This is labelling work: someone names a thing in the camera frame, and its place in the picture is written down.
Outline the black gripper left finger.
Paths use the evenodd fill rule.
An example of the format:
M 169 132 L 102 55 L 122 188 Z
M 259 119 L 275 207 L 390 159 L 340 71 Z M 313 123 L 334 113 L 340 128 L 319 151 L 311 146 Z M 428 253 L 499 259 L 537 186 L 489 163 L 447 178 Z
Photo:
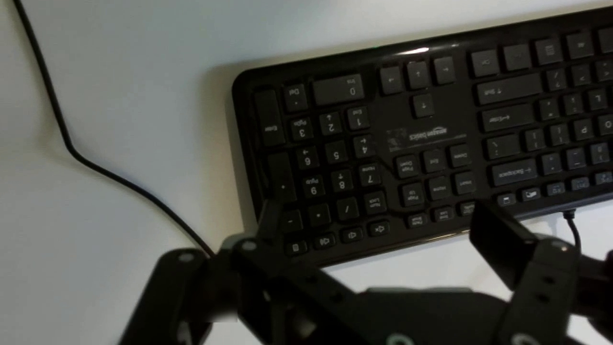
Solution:
M 265 345 L 357 343 L 359 331 L 342 310 L 351 291 L 281 253 L 281 218 L 282 205 L 267 201 L 256 236 L 229 238 L 212 257 L 166 253 L 120 345 L 204 345 L 225 316 L 238 316 Z

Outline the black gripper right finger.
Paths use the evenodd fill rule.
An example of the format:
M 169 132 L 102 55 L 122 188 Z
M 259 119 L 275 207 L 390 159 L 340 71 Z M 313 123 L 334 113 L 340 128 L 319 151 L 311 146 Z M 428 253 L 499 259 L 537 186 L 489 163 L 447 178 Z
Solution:
M 497 345 L 568 345 L 579 284 L 577 247 L 533 234 L 489 201 L 476 207 L 470 241 L 512 289 L 497 324 Z

